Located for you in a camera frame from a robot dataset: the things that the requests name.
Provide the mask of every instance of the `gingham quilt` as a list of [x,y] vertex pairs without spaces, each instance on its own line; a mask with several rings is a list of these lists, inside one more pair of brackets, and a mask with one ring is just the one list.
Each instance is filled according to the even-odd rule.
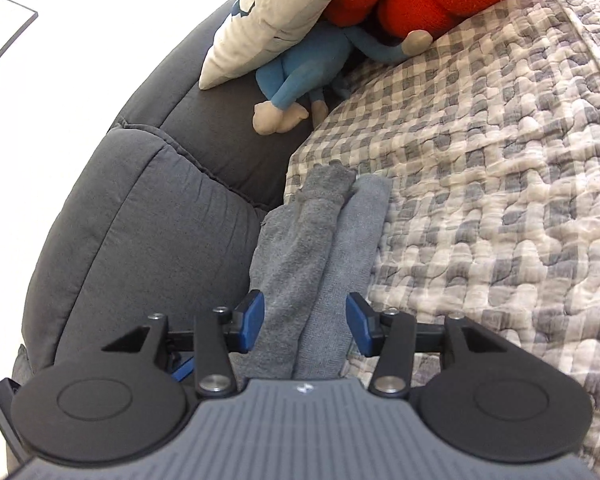
[[[350,84],[286,197],[332,159],[389,176],[369,301],[420,322],[464,310],[575,378],[600,475],[600,0],[504,0]],[[366,383],[375,362],[352,348],[344,373]],[[438,371],[417,356],[414,384]]]

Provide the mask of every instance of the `white floor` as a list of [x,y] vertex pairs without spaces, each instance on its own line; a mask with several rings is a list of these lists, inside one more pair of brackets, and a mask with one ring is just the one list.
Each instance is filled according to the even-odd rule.
[[81,169],[136,87],[226,0],[15,1],[40,16],[0,59],[0,379],[46,233]]

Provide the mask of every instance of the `gray sofa cushion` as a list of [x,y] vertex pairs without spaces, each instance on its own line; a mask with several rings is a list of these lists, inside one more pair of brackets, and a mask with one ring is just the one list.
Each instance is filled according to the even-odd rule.
[[[254,73],[202,91],[198,79],[214,34],[229,15],[230,0],[192,31],[133,94],[116,123],[161,128],[206,172],[254,205],[282,204],[289,157],[312,130],[311,120],[291,132],[261,137],[253,107],[266,98]],[[301,102],[307,109],[307,99]]]
[[158,128],[112,129],[51,227],[29,284],[23,336],[32,370],[151,312],[182,330],[198,308],[237,303],[263,217]]

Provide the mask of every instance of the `gray sock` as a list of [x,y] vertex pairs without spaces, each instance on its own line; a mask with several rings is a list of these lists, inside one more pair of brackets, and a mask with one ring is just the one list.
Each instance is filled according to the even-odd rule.
[[238,380],[291,378],[298,339],[354,181],[355,173],[341,164],[316,166],[295,200],[264,219],[250,277],[251,288],[264,294],[265,318],[254,349],[231,355]]
[[293,378],[333,379],[347,358],[351,332],[345,299],[350,292],[366,295],[371,267],[389,206],[391,181],[361,176],[340,216],[318,295],[302,330]]

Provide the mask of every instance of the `metal bolt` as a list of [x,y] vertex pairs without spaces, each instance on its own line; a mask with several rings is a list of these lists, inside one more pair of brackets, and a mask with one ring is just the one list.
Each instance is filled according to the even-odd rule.
[[374,383],[376,390],[384,394],[396,394],[407,387],[407,383],[395,375],[378,377]]
[[309,383],[298,384],[298,386],[296,386],[296,390],[298,390],[301,394],[310,394],[314,390],[314,386]]
[[208,392],[222,392],[231,386],[229,377],[220,374],[211,374],[200,381],[200,388]]

